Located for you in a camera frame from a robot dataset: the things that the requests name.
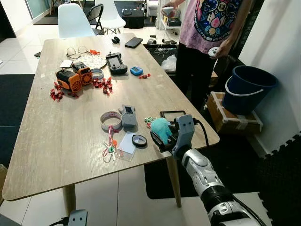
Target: blue device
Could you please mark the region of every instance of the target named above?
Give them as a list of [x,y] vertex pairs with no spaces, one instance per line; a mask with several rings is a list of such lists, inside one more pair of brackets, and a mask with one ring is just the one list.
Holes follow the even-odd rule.
[[136,67],[131,67],[130,68],[130,72],[133,74],[133,75],[141,75],[143,73],[143,69],[136,66]]

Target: teal plush toy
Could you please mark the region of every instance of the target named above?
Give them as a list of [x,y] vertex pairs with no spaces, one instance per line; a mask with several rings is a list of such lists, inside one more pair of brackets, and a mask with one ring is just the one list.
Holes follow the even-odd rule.
[[172,132],[168,127],[169,125],[170,122],[167,121],[166,118],[158,118],[155,121],[153,121],[150,125],[151,131],[157,133],[165,145],[168,144],[168,137],[172,135]]

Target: wooden crate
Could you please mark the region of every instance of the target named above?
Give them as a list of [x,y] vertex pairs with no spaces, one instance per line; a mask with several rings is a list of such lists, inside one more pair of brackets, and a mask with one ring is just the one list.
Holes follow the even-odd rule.
[[214,122],[215,129],[221,134],[251,135],[261,132],[263,123],[252,111],[249,115],[232,114],[222,106],[225,93],[211,92],[207,107]]

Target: pink t-shirt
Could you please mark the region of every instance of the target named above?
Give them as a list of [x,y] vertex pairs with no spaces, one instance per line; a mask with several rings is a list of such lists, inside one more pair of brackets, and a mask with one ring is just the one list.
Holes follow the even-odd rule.
[[229,36],[242,0],[190,0],[180,43],[207,54]]

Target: orange power tool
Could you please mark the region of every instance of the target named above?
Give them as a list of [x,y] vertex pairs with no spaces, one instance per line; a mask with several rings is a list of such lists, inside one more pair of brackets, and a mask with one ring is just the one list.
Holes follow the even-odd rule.
[[56,73],[57,83],[65,89],[76,93],[81,90],[81,82],[78,74],[62,69]]
[[91,69],[87,67],[83,62],[72,64],[72,69],[79,75],[81,84],[83,84],[84,86],[92,82],[93,75]]

